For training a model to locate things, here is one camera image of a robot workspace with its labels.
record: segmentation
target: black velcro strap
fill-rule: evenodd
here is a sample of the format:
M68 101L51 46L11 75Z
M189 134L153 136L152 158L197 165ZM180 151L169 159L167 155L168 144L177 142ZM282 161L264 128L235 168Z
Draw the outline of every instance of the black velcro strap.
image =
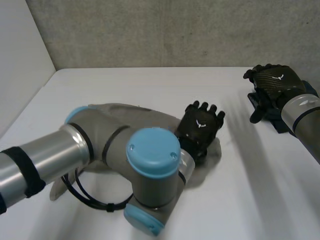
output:
M18 166L27 185L24 192L27 198L32 197L45 188L46 182L40 178L34 163L19 146L13 146L9 149L3 150L2 153L8 155Z
M7 205L0 192L0 214L5 213L6 211L7 211Z
M113 213L115 211L115 204L114 203L108 203L105 207L105 210L108 213Z

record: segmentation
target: white wall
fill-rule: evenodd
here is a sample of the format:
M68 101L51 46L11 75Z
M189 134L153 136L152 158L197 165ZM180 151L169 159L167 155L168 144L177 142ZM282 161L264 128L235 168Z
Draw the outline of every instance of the white wall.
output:
M55 72L24 0L0 0L0 137Z

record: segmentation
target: gray wall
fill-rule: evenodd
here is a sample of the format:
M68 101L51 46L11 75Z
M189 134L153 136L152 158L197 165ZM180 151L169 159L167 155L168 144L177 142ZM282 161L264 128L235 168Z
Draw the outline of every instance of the gray wall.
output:
M320 75L319 0L26 0L57 70L285 64Z

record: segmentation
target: white tabletop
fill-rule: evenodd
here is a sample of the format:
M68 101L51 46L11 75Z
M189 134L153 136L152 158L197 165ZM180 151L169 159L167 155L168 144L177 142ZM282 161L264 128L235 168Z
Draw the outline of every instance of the white tabletop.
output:
M96 68L56 72L0 140L0 149L56 131L78 106L139 105L181 118L195 100L226 112L217 133L222 158L204 183L186 189L158 239L318 240L320 166L288 133L249 122L247 67ZM117 174L86 172L84 187L104 202L131 186ZM70 193L49 201L51 186L0 215L1 239L149 239L123 212L91 209Z

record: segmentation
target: blue end cap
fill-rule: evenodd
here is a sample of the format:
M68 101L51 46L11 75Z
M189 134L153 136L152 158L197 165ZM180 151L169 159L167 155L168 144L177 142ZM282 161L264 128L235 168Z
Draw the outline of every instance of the blue end cap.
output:
M159 127L138 130L126 146L126 156L133 169L151 179L174 174L179 167L180 151L177 137Z
M125 206L123 215L132 226L150 236L158 236L165 228L158 219L129 203Z
M72 110L72 112L69 113L69 115L66 117L65 121L64 121L64 124L67 124L70 119L76 115L77 113L83 111L83 110L86 110L86 109L94 109L93 107L91 106L79 106L77 107L76 109Z

